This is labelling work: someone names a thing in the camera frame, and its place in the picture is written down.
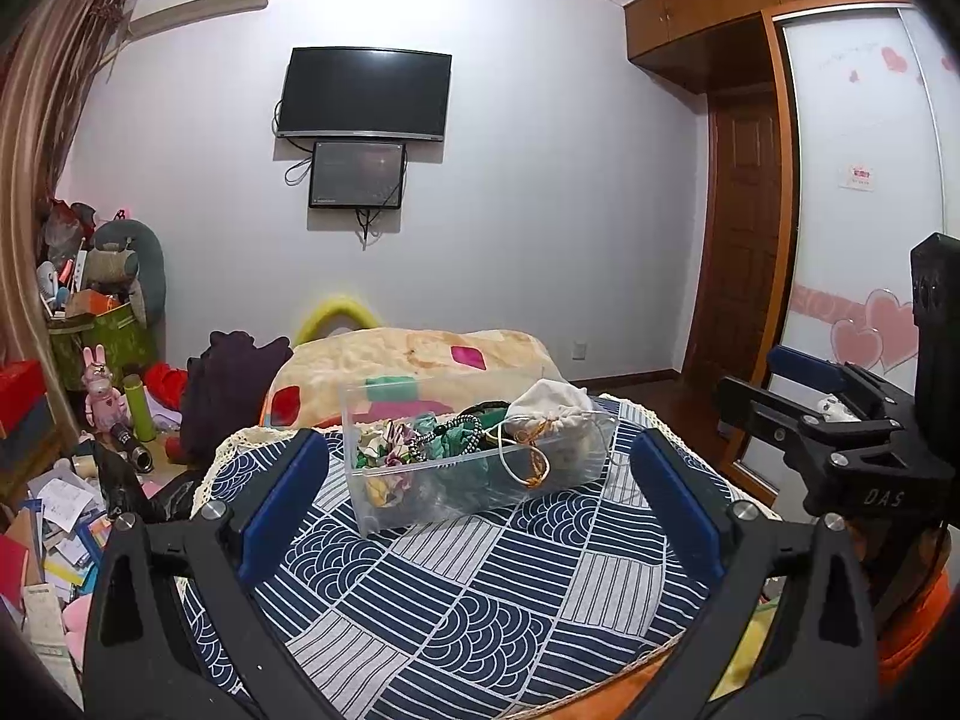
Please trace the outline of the white drawstring pouch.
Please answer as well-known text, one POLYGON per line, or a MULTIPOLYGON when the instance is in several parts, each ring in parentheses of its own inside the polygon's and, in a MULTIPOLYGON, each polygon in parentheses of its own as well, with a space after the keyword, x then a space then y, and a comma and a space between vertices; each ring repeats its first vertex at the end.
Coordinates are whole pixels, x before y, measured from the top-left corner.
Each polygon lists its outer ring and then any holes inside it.
POLYGON ((508 476, 524 488, 544 486, 553 472, 562 478, 584 475, 592 455, 592 436, 601 436, 589 395, 573 383, 539 379, 506 408, 488 435, 508 476), (506 460, 506 450, 524 447, 530 472, 519 476, 506 460))

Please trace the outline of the floral fabric scrunchie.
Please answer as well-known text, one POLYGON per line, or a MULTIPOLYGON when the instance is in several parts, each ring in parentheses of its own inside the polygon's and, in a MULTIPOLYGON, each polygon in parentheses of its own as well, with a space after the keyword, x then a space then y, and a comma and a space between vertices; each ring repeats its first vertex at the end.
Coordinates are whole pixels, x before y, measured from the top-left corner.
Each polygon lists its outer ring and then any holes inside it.
POLYGON ((361 424, 353 466, 361 473, 366 496, 378 509, 397 507, 413 483, 404 466, 421 460, 412 425, 403 419, 361 424))

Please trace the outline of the green knitted glove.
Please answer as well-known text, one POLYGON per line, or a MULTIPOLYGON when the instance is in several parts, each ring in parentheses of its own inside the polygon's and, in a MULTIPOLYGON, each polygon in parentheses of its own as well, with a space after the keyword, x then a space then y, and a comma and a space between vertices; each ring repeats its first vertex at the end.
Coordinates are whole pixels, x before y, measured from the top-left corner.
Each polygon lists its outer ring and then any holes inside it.
POLYGON ((412 422, 410 454, 418 461, 438 460, 454 455, 454 440, 449 433, 454 431, 452 421, 443 421, 434 413, 417 416, 412 422))

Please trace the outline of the pink plush toy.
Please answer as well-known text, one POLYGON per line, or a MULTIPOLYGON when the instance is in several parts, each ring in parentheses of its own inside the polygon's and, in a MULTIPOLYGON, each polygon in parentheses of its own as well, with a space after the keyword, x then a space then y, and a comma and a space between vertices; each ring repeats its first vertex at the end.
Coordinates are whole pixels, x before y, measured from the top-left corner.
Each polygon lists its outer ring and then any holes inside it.
POLYGON ((62 621, 64 621, 65 642, 70 652, 71 660, 78 671, 83 671, 85 658, 86 628, 88 627, 89 610, 91 610, 93 595, 80 595, 64 606, 62 621))

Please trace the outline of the brown wooden door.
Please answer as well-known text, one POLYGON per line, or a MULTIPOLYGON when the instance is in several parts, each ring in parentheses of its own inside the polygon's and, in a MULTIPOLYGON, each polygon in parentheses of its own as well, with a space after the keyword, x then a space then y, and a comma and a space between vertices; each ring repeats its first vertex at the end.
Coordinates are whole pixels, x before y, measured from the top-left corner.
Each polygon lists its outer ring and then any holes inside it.
POLYGON ((704 252, 683 375, 709 390, 760 354, 779 238, 779 122, 769 89, 708 99, 704 252))

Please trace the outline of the black flashlight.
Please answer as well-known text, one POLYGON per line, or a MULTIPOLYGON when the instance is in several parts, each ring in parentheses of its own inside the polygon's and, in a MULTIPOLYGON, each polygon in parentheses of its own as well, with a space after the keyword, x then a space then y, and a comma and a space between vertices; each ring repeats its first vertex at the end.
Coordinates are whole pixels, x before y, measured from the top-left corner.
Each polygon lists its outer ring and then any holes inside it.
POLYGON ((130 427, 125 426, 123 422, 114 422, 110 426, 109 434, 114 440, 114 444, 124 452, 128 463, 135 468, 135 472, 139 475, 148 475, 148 473, 153 472, 153 468, 155 468, 153 457, 149 450, 137 439, 137 436, 132 433, 130 427))

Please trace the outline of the pink rabbit figurine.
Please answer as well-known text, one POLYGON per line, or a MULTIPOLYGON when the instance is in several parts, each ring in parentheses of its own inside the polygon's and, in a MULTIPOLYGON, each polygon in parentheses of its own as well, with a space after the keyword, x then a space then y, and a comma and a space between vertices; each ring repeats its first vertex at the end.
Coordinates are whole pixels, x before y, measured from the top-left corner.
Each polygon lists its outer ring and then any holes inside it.
POLYGON ((85 413, 94 434, 109 434, 117 424, 127 426, 128 411, 124 394, 112 382, 102 344, 83 348, 82 382, 86 388, 85 413))

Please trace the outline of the green bottle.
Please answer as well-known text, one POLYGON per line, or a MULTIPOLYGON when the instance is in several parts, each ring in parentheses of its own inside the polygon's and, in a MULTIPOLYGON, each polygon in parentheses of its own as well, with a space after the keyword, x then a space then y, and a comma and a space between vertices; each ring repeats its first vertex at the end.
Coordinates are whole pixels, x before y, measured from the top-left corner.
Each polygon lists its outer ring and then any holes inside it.
POLYGON ((156 437, 156 427, 149 411, 145 384, 137 374, 127 374, 124 377, 124 394, 133 434, 140 442, 153 440, 156 437))

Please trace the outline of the white sliding wardrobe door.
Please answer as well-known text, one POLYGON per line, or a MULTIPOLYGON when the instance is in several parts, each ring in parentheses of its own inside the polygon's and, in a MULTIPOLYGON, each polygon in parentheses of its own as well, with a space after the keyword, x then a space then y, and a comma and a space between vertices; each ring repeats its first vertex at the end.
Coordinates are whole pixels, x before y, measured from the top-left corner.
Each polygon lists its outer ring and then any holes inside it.
POLYGON ((910 252, 958 231, 958 62, 914 7, 776 21, 796 121, 796 252, 781 341, 913 387, 910 252))

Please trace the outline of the red plush item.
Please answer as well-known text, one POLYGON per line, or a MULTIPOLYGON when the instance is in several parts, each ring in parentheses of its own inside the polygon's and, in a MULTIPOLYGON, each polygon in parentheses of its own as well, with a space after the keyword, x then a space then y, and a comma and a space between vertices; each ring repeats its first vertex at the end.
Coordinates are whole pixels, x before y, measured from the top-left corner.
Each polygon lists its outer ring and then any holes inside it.
POLYGON ((171 367, 166 362, 155 362, 143 372, 143 383, 153 400, 171 411, 182 410, 182 397, 189 374, 185 369, 171 367))

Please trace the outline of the black white checkered cloth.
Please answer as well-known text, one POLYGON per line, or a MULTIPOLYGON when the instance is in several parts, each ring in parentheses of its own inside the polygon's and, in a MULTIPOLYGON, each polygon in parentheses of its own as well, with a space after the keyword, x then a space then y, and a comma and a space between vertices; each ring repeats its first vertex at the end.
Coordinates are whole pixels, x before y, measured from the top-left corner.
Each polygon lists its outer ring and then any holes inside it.
POLYGON ((454 424, 462 427, 469 439, 477 440, 478 444, 493 445, 500 440, 508 444, 516 444, 519 437, 506 424, 509 403, 507 401, 482 401, 467 410, 460 411, 454 418, 454 424))

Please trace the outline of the red box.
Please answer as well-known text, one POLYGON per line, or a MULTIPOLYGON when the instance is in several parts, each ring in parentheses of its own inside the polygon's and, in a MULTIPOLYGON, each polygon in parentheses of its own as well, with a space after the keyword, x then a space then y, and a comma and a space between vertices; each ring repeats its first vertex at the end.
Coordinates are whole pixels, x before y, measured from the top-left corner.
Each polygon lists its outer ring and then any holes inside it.
POLYGON ((13 434, 46 392, 43 366, 37 359, 10 362, 0 369, 0 436, 3 439, 13 434))

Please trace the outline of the green storage box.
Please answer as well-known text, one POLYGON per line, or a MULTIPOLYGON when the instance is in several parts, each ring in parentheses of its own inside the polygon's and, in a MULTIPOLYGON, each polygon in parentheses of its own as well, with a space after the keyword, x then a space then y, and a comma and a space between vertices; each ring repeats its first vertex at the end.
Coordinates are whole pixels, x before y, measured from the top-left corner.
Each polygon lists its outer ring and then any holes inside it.
POLYGON ((128 374, 141 374, 160 359, 155 335, 135 319, 128 304, 100 316, 51 320, 47 330, 60 382, 73 392, 85 388, 82 382, 85 348, 94 349, 98 344, 104 348, 116 387, 122 387, 122 380, 128 374))

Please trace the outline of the wooden overhead cabinet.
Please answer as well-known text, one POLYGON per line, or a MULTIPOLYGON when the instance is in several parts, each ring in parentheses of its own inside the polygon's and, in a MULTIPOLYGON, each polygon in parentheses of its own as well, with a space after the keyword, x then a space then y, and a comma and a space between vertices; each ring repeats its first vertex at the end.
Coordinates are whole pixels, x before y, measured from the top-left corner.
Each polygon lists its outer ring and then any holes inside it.
POLYGON ((773 60, 763 13, 908 0, 635 0, 625 7, 626 57, 693 94, 763 85, 773 60))

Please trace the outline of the blue patterned tablecloth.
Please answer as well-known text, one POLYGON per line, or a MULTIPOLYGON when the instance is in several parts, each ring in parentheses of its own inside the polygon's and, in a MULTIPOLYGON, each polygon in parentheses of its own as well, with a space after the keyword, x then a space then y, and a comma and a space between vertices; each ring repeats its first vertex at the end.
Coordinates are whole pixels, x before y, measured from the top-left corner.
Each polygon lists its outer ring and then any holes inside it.
POLYGON ((654 411, 599 398, 596 483, 511 509, 363 536, 332 466, 277 572, 252 596, 348 718, 506 718, 646 665, 708 590, 680 565, 630 473, 654 411))

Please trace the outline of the beige patchwork blanket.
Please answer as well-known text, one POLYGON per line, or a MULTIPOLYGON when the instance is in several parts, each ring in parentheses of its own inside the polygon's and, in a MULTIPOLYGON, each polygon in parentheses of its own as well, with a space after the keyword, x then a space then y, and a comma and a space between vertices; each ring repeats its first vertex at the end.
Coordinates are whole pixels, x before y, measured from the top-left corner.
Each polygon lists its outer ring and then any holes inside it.
POLYGON ((517 330, 407 330, 377 327, 298 344, 263 400, 263 426, 334 426, 338 389, 393 377, 519 371, 556 379, 547 347, 517 330))

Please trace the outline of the clear plastic storage box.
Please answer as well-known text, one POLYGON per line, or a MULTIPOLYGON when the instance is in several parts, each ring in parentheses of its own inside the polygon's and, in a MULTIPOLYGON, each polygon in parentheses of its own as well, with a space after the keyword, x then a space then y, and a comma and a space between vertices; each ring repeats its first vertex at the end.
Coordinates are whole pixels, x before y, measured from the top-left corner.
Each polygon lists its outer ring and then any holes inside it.
MULTIPOLYGON (((393 377, 343 385, 340 388, 343 466, 359 533, 371 536, 493 509, 509 509, 537 496, 582 488, 597 481, 608 465, 617 417, 590 397, 602 435, 592 436, 592 455, 589 465, 584 468, 584 475, 566 479, 553 472, 540 488, 527 489, 514 481, 501 466, 496 444, 478 444, 477 440, 467 437, 462 427, 455 426, 454 418, 460 411, 482 401, 511 403, 539 379, 548 377, 535 377, 519 371, 472 372, 393 377), (454 455, 404 466, 404 472, 413 476, 404 500, 390 509, 374 507, 366 496, 361 473, 353 466, 359 426, 383 419, 403 419, 412 424, 417 416, 425 413, 452 421, 455 429, 449 437, 454 440, 454 455)), ((506 460, 519 476, 530 472, 529 456, 524 447, 506 450, 506 460)))

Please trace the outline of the grey green plush toy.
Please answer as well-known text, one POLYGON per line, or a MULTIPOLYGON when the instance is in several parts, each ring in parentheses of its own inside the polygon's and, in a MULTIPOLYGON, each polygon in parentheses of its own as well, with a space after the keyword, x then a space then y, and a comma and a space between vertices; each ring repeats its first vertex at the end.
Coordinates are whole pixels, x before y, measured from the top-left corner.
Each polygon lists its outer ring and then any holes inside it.
POLYGON ((160 239, 145 223, 117 218, 94 231, 86 254, 83 286, 103 293, 127 294, 133 315, 143 327, 164 316, 166 270, 160 239))

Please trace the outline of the striped brown curtain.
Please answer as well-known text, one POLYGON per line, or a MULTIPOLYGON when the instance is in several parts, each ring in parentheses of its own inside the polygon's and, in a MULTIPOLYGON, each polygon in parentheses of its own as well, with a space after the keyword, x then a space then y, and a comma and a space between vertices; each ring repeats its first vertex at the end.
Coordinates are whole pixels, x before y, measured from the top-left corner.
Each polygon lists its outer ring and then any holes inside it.
POLYGON ((94 73, 127 0, 39 0, 2 62, 2 361, 57 374, 36 280, 39 231, 55 199, 94 73))

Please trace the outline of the small wall monitor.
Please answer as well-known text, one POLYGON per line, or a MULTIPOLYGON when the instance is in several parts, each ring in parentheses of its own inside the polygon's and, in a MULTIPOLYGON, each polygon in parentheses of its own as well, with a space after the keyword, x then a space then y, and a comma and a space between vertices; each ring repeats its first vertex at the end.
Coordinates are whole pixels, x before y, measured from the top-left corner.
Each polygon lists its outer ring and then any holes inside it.
POLYGON ((309 210, 397 210, 404 195, 407 150, 402 143, 316 142, 309 210))

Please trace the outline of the large wall television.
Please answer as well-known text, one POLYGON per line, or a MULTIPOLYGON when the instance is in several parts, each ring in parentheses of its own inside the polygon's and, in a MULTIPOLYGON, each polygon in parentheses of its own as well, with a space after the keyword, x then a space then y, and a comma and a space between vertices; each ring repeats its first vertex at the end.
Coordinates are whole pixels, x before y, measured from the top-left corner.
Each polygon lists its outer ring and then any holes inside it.
POLYGON ((277 133, 439 142, 446 133, 451 75, 449 54, 297 47, 286 67, 277 133))

